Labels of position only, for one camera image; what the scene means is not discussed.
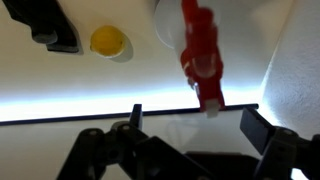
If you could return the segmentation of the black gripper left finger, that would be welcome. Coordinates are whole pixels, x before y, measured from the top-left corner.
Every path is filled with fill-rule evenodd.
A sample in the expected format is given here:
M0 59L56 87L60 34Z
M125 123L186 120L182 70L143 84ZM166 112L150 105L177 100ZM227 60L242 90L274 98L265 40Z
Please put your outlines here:
M101 180L119 165L131 180L214 180L208 170L160 138L142 132L142 106L108 132L85 129L78 135L57 180Z

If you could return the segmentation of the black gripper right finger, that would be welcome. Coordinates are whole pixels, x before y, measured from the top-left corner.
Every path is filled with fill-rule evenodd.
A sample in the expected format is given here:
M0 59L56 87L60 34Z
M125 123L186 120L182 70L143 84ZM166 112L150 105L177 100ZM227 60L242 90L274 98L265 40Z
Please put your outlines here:
M293 169L300 169L308 180L320 180L319 134L304 139L291 129L271 125L252 108L243 110L240 130L262 156L255 180L291 180Z

